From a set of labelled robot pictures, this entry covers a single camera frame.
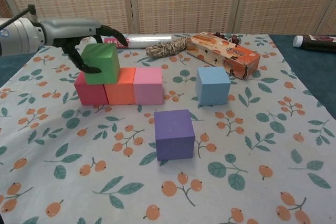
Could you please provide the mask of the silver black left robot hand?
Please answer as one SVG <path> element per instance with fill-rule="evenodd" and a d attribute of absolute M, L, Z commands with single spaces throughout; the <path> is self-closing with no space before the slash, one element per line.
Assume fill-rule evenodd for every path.
<path fill-rule="evenodd" d="M 122 45 L 128 46 L 124 35 L 114 28 L 99 21 L 86 18 L 42 18 L 39 20 L 45 36 L 45 45 L 61 48 L 73 64 L 81 71 L 89 74 L 100 73 L 97 67 L 85 64 L 76 46 L 86 37 L 93 37 L 102 43 L 102 36 L 112 36 Z"/>

